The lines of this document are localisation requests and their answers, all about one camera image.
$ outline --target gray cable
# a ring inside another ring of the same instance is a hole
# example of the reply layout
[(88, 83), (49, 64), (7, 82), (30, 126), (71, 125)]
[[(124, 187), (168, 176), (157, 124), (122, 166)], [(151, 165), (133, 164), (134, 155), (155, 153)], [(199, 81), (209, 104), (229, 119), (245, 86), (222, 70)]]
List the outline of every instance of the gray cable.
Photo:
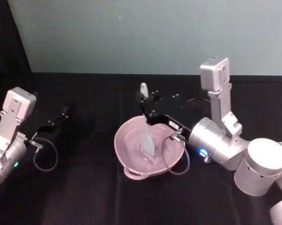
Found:
[[(188, 153), (186, 147), (184, 147), (184, 152), (185, 152), (185, 155), (186, 155), (186, 158), (187, 158), (187, 167), (186, 167), (186, 169), (185, 169), (184, 171), (182, 171), (182, 172), (174, 172), (174, 171), (172, 171), (172, 170), (169, 168), (169, 166), (167, 165), (167, 163), (166, 163), (166, 161), (165, 161), (165, 158), (164, 158), (164, 145), (165, 145), (167, 139), (170, 138), (170, 137), (171, 137), (171, 136), (166, 137), (165, 140), (163, 141), (163, 144), (162, 144), (161, 157), (162, 157), (163, 163), (164, 163), (164, 165), (166, 166), (167, 170), (168, 170), (170, 173), (172, 173), (172, 174), (174, 174), (174, 175), (183, 175), (183, 174), (185, 174), (186, 172), (188, 172), (188, 170), (190, 169), (190, 156), (189, 156), (189, 153)], [(184, 142), (186, 142), (186, 140), (185, 140), (183, 137), (179, 137), (179, 139), (182, 140), (182, 141), (184, 141)]]
[(52, 171), (54, 168), (56, 168), (56, 166), (57, 166), (57, 164), (58, 164), (58, 159), (59, 159), (59, 158), (58, 158), (58, 151), (57, 151), (55, 145), (54, 145), (51, 141), (49, 141), (49, 140), (47, 140), (47, 139), (45, 139), (45, 138), (35, 137), (34, 139), (37, 139), (37, 140), (39, 139), (39, 140), (43, 140), (43, 141), (48, 142), (48, 143), (53, 147), (53, 149), (55, 150), (55, 153), (56, 153), (56, 162), (55, 162), (55, 165), (53, 165), (53, 167), (52, 167), (52, 168), (49, 168), (49, 169), (43, 169), (43, 168), (41, 168), (40, 166), (37, 165), (37, 163), (36, 163), (36, 156), (37, 156), (38, 151), (35, 152), (34, 157), (33, 157), (34, 165), (35, 165), (35, 167), (36, 167), (38, 170), (40, 170), (40, 171), (42, 171), (42, 172), (49, 172), (49, 171)]

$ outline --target white spatula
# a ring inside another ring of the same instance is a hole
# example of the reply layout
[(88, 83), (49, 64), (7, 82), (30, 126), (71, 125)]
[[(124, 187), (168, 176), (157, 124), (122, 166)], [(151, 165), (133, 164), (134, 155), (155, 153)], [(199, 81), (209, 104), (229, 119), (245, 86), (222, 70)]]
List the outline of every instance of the white spatula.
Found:
[[(141, 83), (140, 92), (141, 94), (144, 95), (144, 97), (148, 98), (148, 89), (146, 83)], [(149, 134), (149, 125), (146, 122), (147, 119), (145, 115), (143, 115), (143, 117), (144, 117), (144, 134), (141, 141), (141, 150), (144, 153), (154, 157), (156, 155), (155, 145)]]

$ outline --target teal wall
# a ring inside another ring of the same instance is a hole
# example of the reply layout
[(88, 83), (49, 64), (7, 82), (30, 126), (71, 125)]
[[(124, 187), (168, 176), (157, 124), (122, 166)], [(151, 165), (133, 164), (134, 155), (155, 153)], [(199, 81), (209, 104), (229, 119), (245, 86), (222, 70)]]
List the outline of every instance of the teal wall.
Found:
[(282, 0), (9, 0), (34, 72), (282, 75)]

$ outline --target black table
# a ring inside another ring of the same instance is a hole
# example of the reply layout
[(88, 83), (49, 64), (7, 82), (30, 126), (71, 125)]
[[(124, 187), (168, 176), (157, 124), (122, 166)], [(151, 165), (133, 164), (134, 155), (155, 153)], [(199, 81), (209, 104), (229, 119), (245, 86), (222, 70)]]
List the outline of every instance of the black table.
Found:
[[(0, 75), (0, 110), (14, 86), (38, 92), (24, 133), (55, 117), (65, 104), (74, 105), (68, 123), (45, 135), (59, 151), (58, 167), (38, 171), (28, 149), (0, 185), (0, 225), (271, 224), (268, 211), (282, 199), (276, 185), (265, 196), (247, 196), (235, 187), (233, 173), (199, 157), (192, 157), (190, 171), (182, 176), (133, 181), (123, 174), (113, 139), (123, 122), (141, 113), (135, 101), (141, 82), (165, 95), (202, 97), (199, 76), (35, 73), (16, 80)], [(243, 138), (282, 141), (282, 77), (232, 76), (231, 82), (232, 110), (243, 125)]]

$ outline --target blue led light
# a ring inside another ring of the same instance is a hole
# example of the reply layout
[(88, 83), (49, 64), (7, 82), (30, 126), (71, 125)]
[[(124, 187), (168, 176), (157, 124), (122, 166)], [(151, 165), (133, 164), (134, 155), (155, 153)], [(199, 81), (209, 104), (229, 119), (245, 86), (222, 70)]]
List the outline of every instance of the blue led light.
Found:
[(205, 149), (199, 149), (199, 154), (203, 157), (208, 156), (208, 151)]

